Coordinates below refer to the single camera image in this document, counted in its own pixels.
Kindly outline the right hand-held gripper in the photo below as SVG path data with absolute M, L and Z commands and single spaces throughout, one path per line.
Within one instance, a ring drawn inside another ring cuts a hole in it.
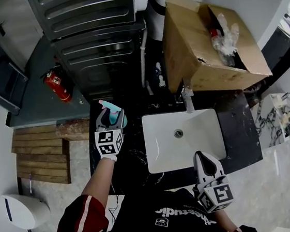
M 194 195 L 206 213 L 210 214 L 230 205 L 234 198 L 221 162 L 208 153 L 197 151 L 193 163 L 197 181 L 193 188 Z M 207 176 L 215 180 L 206 182 Z

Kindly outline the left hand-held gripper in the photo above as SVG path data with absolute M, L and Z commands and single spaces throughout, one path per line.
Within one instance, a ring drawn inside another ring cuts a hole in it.
M 109 125 L 108 109 L 104 108 L 96 120 L 95 145 L 101 158 L 115 158 L 124 142 L 123 128 L 125 124 L 125 111 L 119 111 L 114 130 L 107 130 Z

